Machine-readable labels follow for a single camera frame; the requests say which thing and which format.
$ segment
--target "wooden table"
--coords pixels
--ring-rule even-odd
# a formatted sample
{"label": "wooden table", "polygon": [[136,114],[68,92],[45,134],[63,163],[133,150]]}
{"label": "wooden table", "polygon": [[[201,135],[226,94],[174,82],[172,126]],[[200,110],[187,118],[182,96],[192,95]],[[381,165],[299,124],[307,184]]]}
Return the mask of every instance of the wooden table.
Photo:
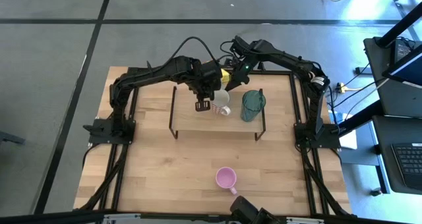
{"label": "wooden table", "polygon": [[[109,85],[127,69],[110,67],[99,117],[106,118],[111,113]],[[237,173],[235,187],[238,193],[257,208],[264,207],[275,215],[309,215],[301,156],[293,146],[295,115],[289,77],[251,75],[250,78],[248,85],[236,90],[246,92],[262,88],[264,91],[266,132],[258,142],[255,142],[253,132],[243,131],[241,126],[236,128],[237,132],[185,129],[175,140],[168,129],[175,84],[162,82],[139,90],[136,132],[129,146],[119,211],[230,214],[229,207],[235,196],[215,182],[216,171],[228,166]],[[296,87],[305,121],[298,81]],[[329,121],[325,103],[322,117],[326,123]],[[183,125],[175,118],[174,126]],[[103,181],[109,151],[110,145],[104,144],[88,154],[75,208],[85,204]],[[324,183],[342,207],[351,211],[338,157],[330,150],[318,151]],[[111,205],[113,189],[111,184],[106,207]],[[321,212],[315,184],[314,194],[317,210]]]}

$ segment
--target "white cup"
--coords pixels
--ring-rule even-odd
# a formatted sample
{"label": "white cup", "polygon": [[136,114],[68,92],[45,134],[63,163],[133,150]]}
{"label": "white cup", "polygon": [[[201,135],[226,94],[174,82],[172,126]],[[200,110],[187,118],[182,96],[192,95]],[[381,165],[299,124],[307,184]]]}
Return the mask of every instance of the white cup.
{"label": "white cup", "polygon": [[212,111],[218,115],[229,115],[230,108],[227,106],[230,101],[229,92],[226,90],[218,90],[214,92],[214,100],[211,101]]}

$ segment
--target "pink mug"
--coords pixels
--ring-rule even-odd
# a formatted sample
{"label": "pink mug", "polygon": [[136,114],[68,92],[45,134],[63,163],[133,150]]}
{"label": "pink mug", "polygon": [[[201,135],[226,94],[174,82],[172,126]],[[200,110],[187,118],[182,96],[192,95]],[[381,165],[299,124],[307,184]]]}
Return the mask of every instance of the pink mug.
{"label": "pink mug", "polygon": [[222,167],[217,171],[216,182],[222,188],[230,189],[231,193],[237,194],[234,188],[237,180],[236,172],[230,167]]}

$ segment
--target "monitor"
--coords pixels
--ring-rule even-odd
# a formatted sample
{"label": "monitor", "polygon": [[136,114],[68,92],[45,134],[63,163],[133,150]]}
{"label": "monitor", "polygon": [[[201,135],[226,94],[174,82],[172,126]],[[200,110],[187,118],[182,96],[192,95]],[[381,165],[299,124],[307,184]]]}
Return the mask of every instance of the monitor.
{"label": "monitor", "polygon": [[382,75],[422,89],[422,45],[388,67]]}

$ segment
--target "mug handle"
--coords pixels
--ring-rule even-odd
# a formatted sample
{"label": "mug handle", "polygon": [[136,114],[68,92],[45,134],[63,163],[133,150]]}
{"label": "mug handle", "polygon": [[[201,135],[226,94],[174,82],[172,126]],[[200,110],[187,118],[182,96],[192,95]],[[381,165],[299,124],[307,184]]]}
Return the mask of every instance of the mug handle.
{"label": "mug handle", "polygon": [[231,187],[230,191],[232,194],[236,195],[237,194],[237,190],[235,189],[235,187]]}
{"label": "mug handle", "polygon": [[228,106],[222,107],[222,115],[229,115],[231,113],[231,109]]}

